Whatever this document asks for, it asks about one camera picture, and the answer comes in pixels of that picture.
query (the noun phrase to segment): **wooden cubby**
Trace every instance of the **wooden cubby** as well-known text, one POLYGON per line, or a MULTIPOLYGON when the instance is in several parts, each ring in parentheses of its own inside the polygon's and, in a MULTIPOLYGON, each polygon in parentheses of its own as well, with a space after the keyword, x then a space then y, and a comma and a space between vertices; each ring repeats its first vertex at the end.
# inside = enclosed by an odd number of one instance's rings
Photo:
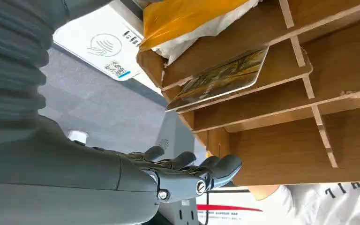
POLYGON ((184 82, 270 45, 252 87, 177 109, 237 185, 360 181, 360 1, 265 0, 172 65, 137 60, 171 101, 184 82))

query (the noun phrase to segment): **gray floor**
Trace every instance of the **gray floor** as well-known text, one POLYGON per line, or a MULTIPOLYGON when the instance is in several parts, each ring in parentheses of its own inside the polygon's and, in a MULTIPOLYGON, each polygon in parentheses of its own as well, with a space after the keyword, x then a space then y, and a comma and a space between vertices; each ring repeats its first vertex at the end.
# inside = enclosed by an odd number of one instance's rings
POLYGON ((47 106, 40 114, 56 120, 65 133, 87 132, 88 146, 132 152, 155 143, 165 115, 161 96, 135 80, 117 82, 60 49, 49 50, 49 56, 41 69, 47 106))

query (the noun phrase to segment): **robotic arm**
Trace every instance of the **robotic arm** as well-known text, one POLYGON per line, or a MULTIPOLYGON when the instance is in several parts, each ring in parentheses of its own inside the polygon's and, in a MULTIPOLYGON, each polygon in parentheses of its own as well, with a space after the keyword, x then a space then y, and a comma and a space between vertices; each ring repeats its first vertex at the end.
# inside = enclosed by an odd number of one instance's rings
POLYGON ((186 166, 183 156, 152 162, 156 147, 129 155, 88 148, 38 115, 46 82, 38 68, 52 34, 108 2, 0 0, 0 225, 138 224, 160 203, 222 186, 241 167, 234 156, 186 166))

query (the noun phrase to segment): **metal bolt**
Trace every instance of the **metal bolt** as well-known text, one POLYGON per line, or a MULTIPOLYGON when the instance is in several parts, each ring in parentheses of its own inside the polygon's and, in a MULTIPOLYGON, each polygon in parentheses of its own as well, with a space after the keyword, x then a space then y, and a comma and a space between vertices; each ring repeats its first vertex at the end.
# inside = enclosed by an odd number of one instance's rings
POLYGON ((159 199, 166 199, 167 198, 167 196, 168 196, 168 192, 166 191, 166 190, 160 190, 159 192, 158 192, 158 198, 159 199))
POLYGON ((206 184, 205 184, 205 181, 203 180, 199 180, 197 183, 196 183, 196 194, 197 195, 202 195, 206 190, 206 184))

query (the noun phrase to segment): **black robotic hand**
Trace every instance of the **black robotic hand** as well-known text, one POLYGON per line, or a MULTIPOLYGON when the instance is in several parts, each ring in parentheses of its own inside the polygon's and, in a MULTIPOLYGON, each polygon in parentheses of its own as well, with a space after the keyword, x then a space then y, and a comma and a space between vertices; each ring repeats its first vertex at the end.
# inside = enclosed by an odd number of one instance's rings
POLYGON ((242 167, 241 160, 233 155, 222 159, 212 156, 199 166, 190 165, 196 160, 192 152, 183 152, 174 159, 154 160, 163 155, 159 146, 145 153, 130 153, 128 158, 157 182, 157 196, 161 202, 171 203, 202 195, 221 187, 233 179, 242 167))

